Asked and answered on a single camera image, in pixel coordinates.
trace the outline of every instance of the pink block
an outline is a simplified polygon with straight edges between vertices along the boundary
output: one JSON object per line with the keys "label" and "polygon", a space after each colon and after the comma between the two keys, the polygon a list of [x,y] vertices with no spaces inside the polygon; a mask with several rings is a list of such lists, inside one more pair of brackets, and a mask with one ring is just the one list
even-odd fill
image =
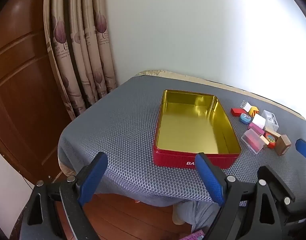
{"label": "pink block", "polygon": [[247,129],[253,129],[254,132],[256,132],[258,135],[263,135],[264,134],[264,130],[261,129],[260,127],[258,127],[255,123],[250,123],[250,125],[247,127]]}
{"label": "pink block", "polygon": [[204,232],[202,230],[199,230],[189,236],[181,238],[180,240],[197,240],[199,236],[204,236]]}

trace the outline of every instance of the pink object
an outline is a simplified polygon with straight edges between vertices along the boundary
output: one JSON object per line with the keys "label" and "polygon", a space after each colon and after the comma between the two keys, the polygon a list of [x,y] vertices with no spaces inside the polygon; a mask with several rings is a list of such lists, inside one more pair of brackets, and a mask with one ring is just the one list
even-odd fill
{"label": "pink object", "polygon": [[264,134],[264,130],[261,129],[260,127],[258,127],[255,123],[250,123],[249,126],[247,127],[247,129],[253,129],[254,132],[256,132],[258,135],[263,135]]}
{"label": "pink object", "polygon": [[180,240],[199,240],[199,238],[202,238],[203,239],[204,237],[204,233],[202,230],[199,230],[189,236],[186,236],[184,238],[181,238]]}
{"label": "pink object", "polygon": [[265,144],[253,129],[247,130],[241,139],[255,154],[258,154]]}

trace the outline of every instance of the gray pants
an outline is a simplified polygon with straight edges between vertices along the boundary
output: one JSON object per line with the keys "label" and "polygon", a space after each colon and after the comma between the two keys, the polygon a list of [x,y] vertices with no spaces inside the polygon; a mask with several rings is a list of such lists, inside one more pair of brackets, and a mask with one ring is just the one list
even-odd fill
{"label": "gray pants", "polygon": [[176,205],[178,217],[192,225],[192,232],[210,227],[219,210],[217,203],[209,201],[183,201]]}

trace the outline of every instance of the white wall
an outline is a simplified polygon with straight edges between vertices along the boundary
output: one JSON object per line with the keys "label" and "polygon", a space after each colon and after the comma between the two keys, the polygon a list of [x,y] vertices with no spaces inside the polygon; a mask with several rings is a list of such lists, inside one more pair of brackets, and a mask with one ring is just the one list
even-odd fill
{"label": "white wall", "polygon": [[7,237],[31,192],[23,177],[0,155],[0,228]]}
{"label": "white wall", "polygon": [[107,9],[119,84],[169,70],[248,90],[306,118],[306,18],[294,0],[107,0]]}

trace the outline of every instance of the black cable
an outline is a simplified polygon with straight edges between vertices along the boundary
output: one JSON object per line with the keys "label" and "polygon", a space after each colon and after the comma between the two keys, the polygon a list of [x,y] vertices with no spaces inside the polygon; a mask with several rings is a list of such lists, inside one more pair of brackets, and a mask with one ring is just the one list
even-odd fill
{"label": "black cable", "polygon": [[24,181],[26,182],[26,184],[28,184],[28,186],[32,189],[32,187],[30,186],[30,184],[25,180],[25,178],[22,176],[22,178],[24,179]]}

